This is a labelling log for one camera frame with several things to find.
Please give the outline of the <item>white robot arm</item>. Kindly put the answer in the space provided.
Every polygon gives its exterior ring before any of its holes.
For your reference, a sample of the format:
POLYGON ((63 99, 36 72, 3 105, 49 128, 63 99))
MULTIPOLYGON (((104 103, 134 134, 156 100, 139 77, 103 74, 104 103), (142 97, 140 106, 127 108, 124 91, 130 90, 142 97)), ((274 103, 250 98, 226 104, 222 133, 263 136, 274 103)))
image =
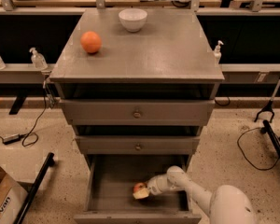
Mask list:
POLYGON ((209 217, 210 224, 258 224, 256 213, 248 197, 238 188, 222 185, 214 192, 195 183, 180 167, 171 166, 164 175, 156 175, 133 187, 136 200, 150 194, 185 191, 209 217))

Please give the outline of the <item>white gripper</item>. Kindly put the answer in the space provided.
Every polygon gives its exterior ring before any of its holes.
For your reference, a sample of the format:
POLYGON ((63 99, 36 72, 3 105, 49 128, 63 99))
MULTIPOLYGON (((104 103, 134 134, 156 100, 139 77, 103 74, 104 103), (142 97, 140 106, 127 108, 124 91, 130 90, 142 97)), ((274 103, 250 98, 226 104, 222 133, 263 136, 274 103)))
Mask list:
POLYGON ((133 193, 133 196, 136 200, 145 199, 149 196, 149 193, 152 195, 160 195, 168 191, 169 188, 170 183, 167 175, 156 175, 148 180, 147 188, 139 189, 133 193))

